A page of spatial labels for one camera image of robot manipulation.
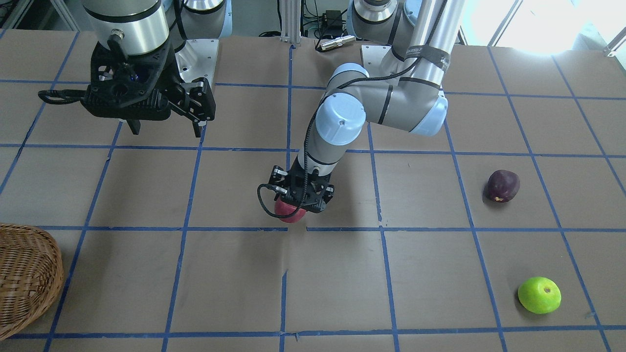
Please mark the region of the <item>red yellow apple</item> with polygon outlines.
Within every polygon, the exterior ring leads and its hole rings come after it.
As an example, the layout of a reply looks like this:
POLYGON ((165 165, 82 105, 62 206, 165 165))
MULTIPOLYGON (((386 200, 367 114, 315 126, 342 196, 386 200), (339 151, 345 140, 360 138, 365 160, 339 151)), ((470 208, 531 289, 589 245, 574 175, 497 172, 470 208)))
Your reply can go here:
POLYGON ((299 222, 306 214, 306 210, 299 209, 296 212, 296 206, 289 203, 285 203, 281 198, 275 201, 273 211, 276 215, 280 216, 280 220, 285 223, 299 222))

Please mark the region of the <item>dark red apple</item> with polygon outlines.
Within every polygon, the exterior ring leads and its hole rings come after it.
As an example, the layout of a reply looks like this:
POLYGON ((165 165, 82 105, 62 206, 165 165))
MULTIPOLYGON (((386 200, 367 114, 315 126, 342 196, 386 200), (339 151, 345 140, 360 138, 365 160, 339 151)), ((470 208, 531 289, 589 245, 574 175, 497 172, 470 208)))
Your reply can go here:
POLYGON ((485 196, 493 202, 510 202, 518 194, 519 187, 518 174, 510 170, 496 170, 488 178, 485 196))

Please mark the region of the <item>green apple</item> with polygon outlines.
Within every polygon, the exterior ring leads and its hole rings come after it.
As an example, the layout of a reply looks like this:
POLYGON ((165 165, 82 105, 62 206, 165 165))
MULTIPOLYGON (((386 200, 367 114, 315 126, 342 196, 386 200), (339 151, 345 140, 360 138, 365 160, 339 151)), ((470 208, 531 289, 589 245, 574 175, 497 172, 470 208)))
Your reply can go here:
POLYGON ((518 300, 534 314, 548 314, 557 310, 562 302, 559 286, 544 277, 529 278, 518 287, 518 300))

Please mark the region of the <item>wicker basket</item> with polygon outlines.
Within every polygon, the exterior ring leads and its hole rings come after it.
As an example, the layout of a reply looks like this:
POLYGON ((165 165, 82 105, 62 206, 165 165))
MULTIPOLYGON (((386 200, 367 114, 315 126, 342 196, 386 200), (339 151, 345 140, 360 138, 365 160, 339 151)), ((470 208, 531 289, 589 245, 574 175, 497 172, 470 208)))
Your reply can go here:
POLYGON ((64 283, 61 250, 49 232, 16 223, 0 225, 0 338, 41 317, 64 283))

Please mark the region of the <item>silver cylinder metal part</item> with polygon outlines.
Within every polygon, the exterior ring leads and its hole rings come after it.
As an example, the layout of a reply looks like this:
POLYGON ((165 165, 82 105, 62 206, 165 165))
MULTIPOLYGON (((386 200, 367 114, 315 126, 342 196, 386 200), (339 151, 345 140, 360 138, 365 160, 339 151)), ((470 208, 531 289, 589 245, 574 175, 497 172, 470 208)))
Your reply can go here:
POLYGON ((354 35, 348 34, 348 35, 331 39, 327 42, 319 43, 315 47, 315 50, 318 53, 327 53, 329 51, 339 49, 340 47, 344 47, 349 43, 355 42, 356 40, 357 38, 354 35))

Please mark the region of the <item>black power adapter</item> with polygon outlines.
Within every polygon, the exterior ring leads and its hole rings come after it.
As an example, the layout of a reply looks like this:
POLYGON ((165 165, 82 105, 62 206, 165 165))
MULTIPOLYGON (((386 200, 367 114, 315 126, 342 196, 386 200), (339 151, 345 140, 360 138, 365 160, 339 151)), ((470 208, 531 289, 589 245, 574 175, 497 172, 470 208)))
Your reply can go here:
POLYGON ((343 13, 340 10, 326 10, 319 19, 321 31, 340 31, 343 27, 343 13))

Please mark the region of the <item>aluminium frame post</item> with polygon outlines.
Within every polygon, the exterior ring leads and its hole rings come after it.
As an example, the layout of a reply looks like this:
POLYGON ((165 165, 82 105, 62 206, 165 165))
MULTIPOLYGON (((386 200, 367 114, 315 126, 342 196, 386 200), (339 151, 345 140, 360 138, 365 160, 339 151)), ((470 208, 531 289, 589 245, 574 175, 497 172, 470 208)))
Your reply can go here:
POLYGON ((301 43, 300 20, 302 20, 301 0, 279 0, 280 40, 299 47, 301 43))

